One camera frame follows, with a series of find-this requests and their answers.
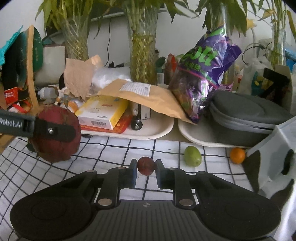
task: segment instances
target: silver screw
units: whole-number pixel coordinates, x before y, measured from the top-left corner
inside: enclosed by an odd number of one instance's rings
[[[190,207],[193,205],[193,201],[191,199],[182,199],[179,202],[182,206]]]
[[[112,200],[109,198],[102,198],[98,201],[98,204],[101,206],[110,206],[112,204]]]

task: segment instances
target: orange fruit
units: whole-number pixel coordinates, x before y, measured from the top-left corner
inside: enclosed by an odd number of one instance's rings
[[[246,158],[244,149],[235,147],[230,152],[230,160],[235,164],[241,164]]]

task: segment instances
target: ribbed black surface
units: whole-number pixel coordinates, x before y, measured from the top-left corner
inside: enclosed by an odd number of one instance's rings
[[[229,241],[209,231],[190,210],[172,201],[123,200],[102,210],[84,231],[65,241]]]

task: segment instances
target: yellow and white box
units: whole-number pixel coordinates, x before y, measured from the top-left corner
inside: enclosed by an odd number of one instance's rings
[[[75,114],[81,125],[113,130],[127,107],[125,99],[93,96]]]

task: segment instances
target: white plastic bag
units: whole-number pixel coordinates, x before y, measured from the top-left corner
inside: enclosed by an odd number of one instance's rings
[[[259,91],[260,89],[264,88],[265,83],[263,73],[265,68],[273,70],[270,62],[265,56],[252,59],[249,65],[245,66],[244,68],[244,75],[239,84],[237,92],[248,95],[257,95],[256,93],[254,93],[254,86],[258,86]]]
[[[108,84],[116,79],[131,80],[131,70],[129,67],[120,68],[99,68],[95,71],[91,81],[91,90],[98,93],[101,89],[105,88]]]

